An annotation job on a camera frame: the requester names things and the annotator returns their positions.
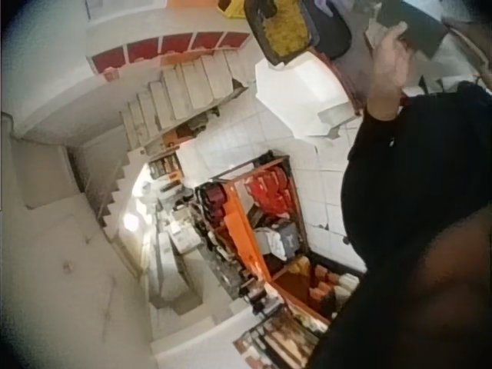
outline black tray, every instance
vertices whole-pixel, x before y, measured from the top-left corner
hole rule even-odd
[[[314,25],[313,20],[311,19],[308,10],[304,6],[302,0],[299,0],[299,7],[301,8],[301,14],[303,15],[304,22],[306,23],[307,29],[310,34],[310,41],[307,44],[306,48],[299,50],[298,52],[293,52],[287,56],[281,57],[277,54],[270,46],[268,42],[264,29],[263,29],[263,20],[264,16],[261,14],[259,9],[259,3],[264,0],[244,0],[244,13],[246,14],[246,19],[248,20],[248,24],[253,31],[253,35],[258,41],[258,44],[261,47],[261,50],[264,53],[265,58],[272,64],[278,65],[280,63],[287,64],[291,62],[293,59],[298,57],[300,54],[305,52],[310,46],[315,46],[318,44],[320,40],[320,36],[317,32],[316,26]]]

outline person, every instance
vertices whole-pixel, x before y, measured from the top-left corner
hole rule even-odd
[[[390,28],[349,153],[341,201],[367,273],[308,367],[492,367],[492,97],[406,100],[412,51]]]

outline red tile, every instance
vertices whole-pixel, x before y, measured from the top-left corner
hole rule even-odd
[[[128,60],[131,63],[135,63],[142,59],[148,60],[157,57],[158,43],[158,38],[149,38],[128,44]]]
[[[125,65],[125,53],[123,48],[113,48],[92,57],[94,66],[99,73],[104,73],[108,68],[120,68]]]
[[[199,32],[194,38],[192,49],[215,48],[224,32]]]
[[[186,52],[190,45],[191,36],[193,36],[192,33],[164,36],[162,39],[161,55],[168,52]]]
[[[240,48],[248,38],[249,33],[228,32],[221,41],[219,48]]]

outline light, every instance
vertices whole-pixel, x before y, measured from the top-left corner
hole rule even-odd
[[[138,217],[129,213],[125,214],[125,216],[123,217],[123,225],[130,232],[137,231],[139,226]]]

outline stair step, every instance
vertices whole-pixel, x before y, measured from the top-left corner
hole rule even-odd
[[[133,117],[133,124],[135,125],[138,141],[140,142],[140,146],[142,146],[148,141],[148,130],[145,126],[144,115],[141,112],[138,100],[130,101],[128,105],[130,106],[131,116]]]
[[[138,100],[140,101],[140,108],[144,116],[144,122],[147,127],[148,135],[149,137],[154,137],[161,129],[157,125],[155,107],[154,102],[152,101],[151,92],[144,91],[138,93]]]
[[[175,122],[175,113],[172,110],[168,89],[160,81],[151,82],[149,88],[161,129],[171,128]]]
[[[125,195],[121,191],[113,191],[111,196],[115,202],[123,201],[125,199]]]
[[[121,119],[123,119],[123,125],[125,125],[126,135],[128,137],[128,143],[130,148],[135,150],[138,146],[138,136],[135,130],[135,125],[133,124],[133,117],[131,116],[130,108],[125,107],[121,111]]]
[[[238,50],[239,58],[246,74],[248,84],[256,81],[256,64],[263,58],[263,51],[256,41],[256,38],[250,37],[249,41],[245,42],[244,46]]]
[[[125,180],[125,178],[120,178],[116,180],[116,184],[118,185],[119,191],[124,191],[126,189],[125,186],[127,184],[127,181]]]
[[[181,64],[193,109],[202,109],[214,101],[201,59]]]
[[[203,63],[205,73],[207,73],[208,82],[214,98],[221,99],[229,96],[234,88],[224,52],[203,55],[201,56],[201,62]]]
[[[111,214],[117,215],[121,211],[121,204],[119,202],[108,204],[108,210]]]
[[[162,76],[168,88],[176,120],[187,118],[191,113],[191,102],[181,66],[166,68]]]
[[[248,86],[248,78],[246,77],[246,72],[244,71],[243,63],[238,52],[235,50],[226,50],[224,51],[224,55],[225,60],[228,62],[232,78],[239,81],[244,87]]]

